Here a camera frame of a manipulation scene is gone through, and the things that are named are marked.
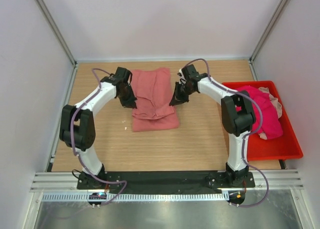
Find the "salmon pink t shirt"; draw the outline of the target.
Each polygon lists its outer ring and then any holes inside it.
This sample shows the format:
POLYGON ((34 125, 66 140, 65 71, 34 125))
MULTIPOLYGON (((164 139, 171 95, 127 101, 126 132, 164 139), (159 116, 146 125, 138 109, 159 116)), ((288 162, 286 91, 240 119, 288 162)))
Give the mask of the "salmon pink t shirt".
POLYGON ((133 70, 132 82, 136 108, 132 110, 132 131, 147 132, 176 129, 180 126, 172 99, 169 68, 133 70))

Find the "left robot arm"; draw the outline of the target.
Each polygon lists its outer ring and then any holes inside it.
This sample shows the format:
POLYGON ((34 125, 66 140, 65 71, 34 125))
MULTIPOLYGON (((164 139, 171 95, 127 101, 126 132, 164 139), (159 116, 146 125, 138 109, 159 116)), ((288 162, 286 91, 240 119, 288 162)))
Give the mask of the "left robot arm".
POLYGON ((80 102, 62 108, 59 139, 72 149, 84 174, 102 182, 105 169, 94 148, 95 116, 109 101, 116 98, 122 107, 136 109, 137 98, 131 86, 133 74, 130 70, 118 67, 115 73, 107 73, 102 79, 99 79, 96 72, 105 70, 93 68, 91 71, 98 85, 80 102))

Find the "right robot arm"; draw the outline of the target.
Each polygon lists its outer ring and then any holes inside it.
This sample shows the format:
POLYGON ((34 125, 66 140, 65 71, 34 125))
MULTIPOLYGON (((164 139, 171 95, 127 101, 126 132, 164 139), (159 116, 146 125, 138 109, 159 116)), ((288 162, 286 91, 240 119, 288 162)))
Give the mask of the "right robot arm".
POLYGON ((180 80, 175 83, 174 93, 169 103, 177 106, 189 101, 195 92, 205 94, 221 107, 221 121, 228 133, 229 156, 225 164, 225 177, 232 184, 248 176, 247 146, 249 134, 256 122, 252 101, 246 91, 238 92, 214 80, 208 73, 200 74, 193 64, 177 73, 180 80))

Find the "magenta t shirt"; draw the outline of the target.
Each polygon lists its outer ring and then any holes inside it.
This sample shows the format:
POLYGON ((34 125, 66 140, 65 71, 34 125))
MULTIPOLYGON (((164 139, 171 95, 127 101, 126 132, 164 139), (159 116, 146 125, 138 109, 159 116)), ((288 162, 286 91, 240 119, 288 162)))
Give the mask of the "magenta t shirt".
POLYGON ((274 132, 274 129, 277 125, 276 123, 280 121, 278 119, 275 108, 270 102, 269 95, 260 91, 259 88, 255 88, 250 85, 238 87, 236 90, 247 91, 249 93, 249 96, 257 103, 261 110, 262 125, 256 133, 259 135, 259 133, 263 132, 263 129, 266 129, 267 126, 271 126, 271 130, 274 132), (272 120, 273 116, 275 116, 276 123, 274 123, 272 120))

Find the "light pink t shirt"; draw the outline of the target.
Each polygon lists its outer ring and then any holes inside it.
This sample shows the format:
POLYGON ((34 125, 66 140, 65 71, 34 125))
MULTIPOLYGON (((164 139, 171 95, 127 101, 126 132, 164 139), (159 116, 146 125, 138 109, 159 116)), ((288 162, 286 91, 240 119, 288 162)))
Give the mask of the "light pink t shirt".
MULTIPOLYGON (((268 87, 259 87, 258 88, 261 92, 268 94, 269 96, 269 100, 270 103, 272 104, 272 106, 274 107, 274 110, 277 113, 277 119, 279 120, 282 115, 283 115, 283 106, 282 104, 279 102, 279 99, 277 97, 274 97, 271 93, 268 87)), ((273 115, 272 117, 272 121, 274 123, 275 122, 275 116, 273 115)), ((275 129, 273 129, 274 131, 272 131, 272 127, 270 125, 266 126, 266 129, 263 129, 263 132, 259 133, 259 136, 261 139, 263 140, 271 140, 271 139, 275 139, 278 138, 280 136, 283 135, 283 131, 281 129, 281 125, 280 122, 278 121, 276 123, 275 129)))

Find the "red plastic bin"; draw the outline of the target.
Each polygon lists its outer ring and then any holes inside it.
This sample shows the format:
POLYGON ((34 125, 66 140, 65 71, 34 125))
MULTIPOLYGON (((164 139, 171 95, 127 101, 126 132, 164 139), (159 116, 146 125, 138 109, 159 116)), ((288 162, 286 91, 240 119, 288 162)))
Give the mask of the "red plastic bin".
MULTIPOLYGON (((224 82, 223 85, 232 90, 237 90, 237 88, 243 86, 266 87, 269 88, 274 97, 278 98, 280 103, 282 102, 272 81, 224 82)), ((257 133, 249 136, 247 145, 248 161, 291 160, 303 157, 303 152, 284 108, 279 122, 283 129, 281 137, 264 140, 257 133)))

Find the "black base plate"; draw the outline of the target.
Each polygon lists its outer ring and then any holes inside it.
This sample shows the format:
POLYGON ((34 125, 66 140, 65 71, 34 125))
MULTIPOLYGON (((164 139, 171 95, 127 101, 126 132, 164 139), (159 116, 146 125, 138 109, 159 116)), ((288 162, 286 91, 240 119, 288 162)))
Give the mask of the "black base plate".
POLYGON ((234 177, 225 171, 110 171, 97 176, 81 172, 78 176, 78 190, 109 190, 112 194, 128 195, 192 195, 220 194, 230 189, 226 200, 242 204, 247 189, 254 188, 251 172, 234 177))

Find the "left aluminium corner post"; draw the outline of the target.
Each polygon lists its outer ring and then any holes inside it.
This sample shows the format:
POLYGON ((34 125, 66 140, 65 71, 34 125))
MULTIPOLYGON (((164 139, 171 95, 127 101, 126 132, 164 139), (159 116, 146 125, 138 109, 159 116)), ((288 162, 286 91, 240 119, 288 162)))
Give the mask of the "left aluminium corner post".
POLYGON ((39 7, 41 13, 43 14, 45 20, 47 21, 50 29, 52 30, 54 36, 56 37, 57 41, 59 42, 60 46, 62 47, 64 53, 66 54, 67 58, 71 62, 71 64, 75 67, 77 65, 77 61, 73 56, 70 48, 67 45, 61 31, 59 30, 54 18, 52 17, 46 3, 44 0, 35 0, 37 6, 39 7))

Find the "aluminium corner post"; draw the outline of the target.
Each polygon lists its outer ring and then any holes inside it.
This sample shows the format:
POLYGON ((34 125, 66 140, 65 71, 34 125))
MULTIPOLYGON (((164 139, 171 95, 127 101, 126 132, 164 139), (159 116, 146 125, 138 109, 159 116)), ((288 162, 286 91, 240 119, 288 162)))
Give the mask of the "aluminium corner post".
POLYGON ((250 58, 249 58, 249 63, 253 64, 254 60, 257 58, 259 55, 261 49, 263 48, 265 42, 269 38, 270 34, 272 33, 273 29, 275 28, 278 20, 282 16, 283 12, 285 11, 285 8, 288 6, 290 0, 280 0, 266 26, 264 29, 261 37, 259 38, 259 41, 257 45, 255 46, 250 58))
POLYGON ((71 64, 75 67, 77 65, 77 61, 73 56, 70 48, 67 45, 61 31, 59 30, 54 18, 52 17, 46 3, 44 0, 35 0, 37 6, 39 7, 41 13, 43 14, 45 20, 47 21, 50 29, 52 30, 54 36, 56 37, 57 41, 59 42, 60 46, 62 47, 64 53, 66 54, 67 58, 71 62, 71 64))

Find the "aluminium front rail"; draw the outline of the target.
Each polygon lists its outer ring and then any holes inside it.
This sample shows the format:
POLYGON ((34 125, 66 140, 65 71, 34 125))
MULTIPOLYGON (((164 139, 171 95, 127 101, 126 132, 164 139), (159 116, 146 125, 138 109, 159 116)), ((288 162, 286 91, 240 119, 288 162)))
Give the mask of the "aluminium front rail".
MULTIPOLYGON (((296 169, 263 170, 271 190, 302 190, 301 177, 296 169)), ((70 172, 36 173, 30 187, 31 192, 75 191, 78 180, 70 172)))

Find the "right aluminium corner post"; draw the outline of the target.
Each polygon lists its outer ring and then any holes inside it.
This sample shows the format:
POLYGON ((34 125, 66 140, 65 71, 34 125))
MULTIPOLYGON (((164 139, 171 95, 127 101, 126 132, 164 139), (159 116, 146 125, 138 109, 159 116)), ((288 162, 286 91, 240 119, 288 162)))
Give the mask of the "right aluminium corner post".
POLYGON ((259 41, 257 45, 255 46, 250 58, 249 58, 249 63, 253 64, 254 60, 257 58, 259 55, 261 49, 263 48, 265 42, 269 38, 270 34, 272 33, 273 29, 275 28, 278 20, 282 16, 283 12, 285 11, 285 8, 288 6, 290 0, 280 0, 266 26, 264 29, 261 37, 259 38, 259 41))

